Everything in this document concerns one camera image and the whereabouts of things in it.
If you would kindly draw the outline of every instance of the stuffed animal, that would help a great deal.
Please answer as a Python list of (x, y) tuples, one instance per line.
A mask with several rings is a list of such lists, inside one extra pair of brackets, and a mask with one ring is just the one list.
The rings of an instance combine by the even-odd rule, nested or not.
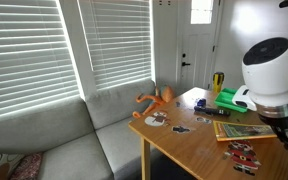
[(161, 93), (159, 91), (159, 89), (156, 87), (155, 88), (155, 96), (153, 95), (144, 95), (140, 94), (136, 97), (136, 102), (141, 103), (147, 99), (151, 99), (153, 100), (153, 102), (148, 106), (148, 108), (146, 108), (146, 110), (141, 114), (137, 111), (133, 112), (133, 117), (134, 118), (140, 118), (142, 115), (147, 114), (148, 112), (152, 111), (153, 109), (155, 109), (158, 106), (161, 106), (167, 102), (170, 102), (172, 99), (175, 98), (175, 94), (174, 91), (172, 90), (172, 88), (170, 86), (164, 85), (161, 88)]

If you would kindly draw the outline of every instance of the sticker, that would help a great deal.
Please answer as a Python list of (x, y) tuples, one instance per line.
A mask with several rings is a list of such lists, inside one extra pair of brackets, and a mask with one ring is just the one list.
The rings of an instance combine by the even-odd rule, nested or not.
[(249, 141), (231, 141), (228, 148), (229, 150), (224, 154), (231, 156), (231, 159), (235, 162), (233, 168), (237, 171), (255, 176), (255, 173), (251, 172), (251, 170), (257, 170), (261, 163), (257, 160), (253, 146)]
[(150, 126), (162, 126), (165, 121), (169, 119), (166, 118), (167, 113), (165, 111), (155, 112), (152, 116), (148, 116), (145, 119), (145, 123)]
[(172, 131), (182, 134), (182, 133), (188, 133), (191, 130), (188, 128), (184, 128), (182, 126), (173, 126)]
[(196, 118), (196, 121), (198, 121), (198, 122), (203, 122), (203, 123), (205, 123), (205, 124), (211, 124), (211, 123), (212, 123), (212, 120), (206, 119), (206, 118), (203, 118), (203, 117), (197, 117), (197, 118)]

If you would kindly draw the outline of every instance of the white door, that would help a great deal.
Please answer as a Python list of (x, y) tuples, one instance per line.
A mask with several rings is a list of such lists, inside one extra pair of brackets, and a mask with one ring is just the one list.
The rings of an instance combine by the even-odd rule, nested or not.
[(179, 31), (183, 34), (180, 45), (182, 48), (179, 83), (181, 93), (193, 87), (203, 89), (211, 87), (220, 6), (220, 0), (179, 1)]

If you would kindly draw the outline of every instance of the green box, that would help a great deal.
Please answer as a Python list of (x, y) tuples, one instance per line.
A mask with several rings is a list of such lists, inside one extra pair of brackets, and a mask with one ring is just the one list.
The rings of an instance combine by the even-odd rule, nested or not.
[(236, 89), (224, 88), (216, 97), (215, 104), (218, 106), (233, 109), (239, 112), (246, 112), (247, 108), (233, 104), (232, 99), (237, 92)]

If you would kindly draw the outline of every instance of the gray fabric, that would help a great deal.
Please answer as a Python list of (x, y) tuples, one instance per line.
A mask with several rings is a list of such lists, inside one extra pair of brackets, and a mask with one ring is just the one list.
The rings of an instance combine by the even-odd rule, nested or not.
[(94, 131), (85, 102), (67, 98), (0, 118), (0, 153), (45, 151)]
[(113, 179), (95, 133), (47, 151), (43, 155), (38, 179)]
[[(131, 119), (96, 130), (116, 180), (131, 179), (141, 171), (140, 137), (128, 127)], [(151, 146), (151, 161), (159, 156), (161, 153)]]
[(143, 112), (150, 102), (137, 103), (135, 98), (141, 93), (154, 94), (154, 90), (154, 82), (145, 80), (103, 90), (86, 98), (95, 129), (130, 117), (133, 111)]

